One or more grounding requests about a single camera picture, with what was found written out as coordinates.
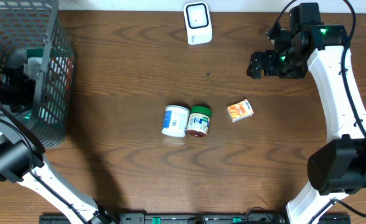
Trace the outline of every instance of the wood grain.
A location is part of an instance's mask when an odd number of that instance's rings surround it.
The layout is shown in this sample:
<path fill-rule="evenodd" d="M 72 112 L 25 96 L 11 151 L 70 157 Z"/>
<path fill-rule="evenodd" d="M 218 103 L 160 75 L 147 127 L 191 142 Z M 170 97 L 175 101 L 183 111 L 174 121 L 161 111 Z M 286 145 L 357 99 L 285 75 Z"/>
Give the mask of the wood grain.
<path fill-rule="evenodd" d="M 326 143 L 312 76 L 245 75 L 251 53 L 272 48 L 265 32 L 277 14 L 211 16 L 213 40 L 189 46 L 179 12 L 60 12 L 78 70 L 66 140 L 47 155 L 73 185 L 115 212 L 279 210 L 307 182 L 307 159 Z M 351 24 L 347 14 L 322 18 Z M 358 15 L 356 29 L 352 62 L 366 107 L 366 15 Z M 233 124 L 226 107 L 244 98 L 255 114 Z M 174 103 L 208 104 L 209 135 L 163 136 L 164 108 Z M 366 189 L 345 201 L 366 212 Z M 347 212 L 340 205 L 332 211 Z M 58 211 L 30 190 L 0 182 L 0 223 L 37 223 L 44 213 Z M 366 223 L 351 215 L 352 223 Z"/>

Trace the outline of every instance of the small box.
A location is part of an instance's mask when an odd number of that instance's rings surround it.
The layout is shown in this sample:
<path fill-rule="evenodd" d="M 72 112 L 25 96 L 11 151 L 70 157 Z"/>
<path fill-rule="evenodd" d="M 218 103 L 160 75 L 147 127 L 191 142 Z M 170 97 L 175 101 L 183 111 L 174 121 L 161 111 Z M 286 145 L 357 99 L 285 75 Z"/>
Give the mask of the small box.
<path fill-rule="evenodd" d="M 227 112 L 233 122 L 253 115 L 253 109 L 250 102 L 245 99 L 239 103 L 227 107 Z"/>

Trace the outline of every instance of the gray plastic basket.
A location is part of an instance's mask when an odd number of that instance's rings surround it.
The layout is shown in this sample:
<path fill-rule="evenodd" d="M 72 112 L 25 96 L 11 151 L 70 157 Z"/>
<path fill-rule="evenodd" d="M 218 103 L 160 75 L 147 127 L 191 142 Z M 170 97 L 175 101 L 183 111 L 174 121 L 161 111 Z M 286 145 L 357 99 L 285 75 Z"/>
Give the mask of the gray plastic basket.
<path fill-rule="evenodd" d="M 0 1 L 0 70 L 26 63 L 27 49 L 43 49 L 25 125 L 45 147 L 55 147 L 65 136 L 75 71 L 75 57 L 58 11 L 57 0 Z"/>

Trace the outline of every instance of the jar with green lid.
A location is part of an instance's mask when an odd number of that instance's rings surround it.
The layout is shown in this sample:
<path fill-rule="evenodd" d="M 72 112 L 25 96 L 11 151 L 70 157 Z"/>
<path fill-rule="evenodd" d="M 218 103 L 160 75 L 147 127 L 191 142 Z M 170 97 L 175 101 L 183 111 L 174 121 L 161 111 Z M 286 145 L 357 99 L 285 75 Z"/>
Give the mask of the jar with green lid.
<path fill-rule="evenodd" d="M 208 134 L 212 111 L 203 106 L 193 106 L 189 116 L 187 132 L 195 137 L 205 137 Z"/>

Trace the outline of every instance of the white wall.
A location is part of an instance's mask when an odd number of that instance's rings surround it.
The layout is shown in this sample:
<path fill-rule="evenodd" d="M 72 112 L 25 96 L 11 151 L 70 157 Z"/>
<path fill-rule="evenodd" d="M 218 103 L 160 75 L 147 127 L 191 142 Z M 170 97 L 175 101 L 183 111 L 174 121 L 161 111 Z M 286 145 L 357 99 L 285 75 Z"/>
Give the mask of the white wall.
<path fill-rule="evenodd" d="M 64 10 L 181 11 L 196 0 L 59 0 Z M 366 0 L 349 0 L 355 11 L 366 13 Z M 290 0 L 205 0 L 213 12 L 279 12 Z M 318 2 L 321 12 L 349 12 L 343 0 L 301 0 Z"/>

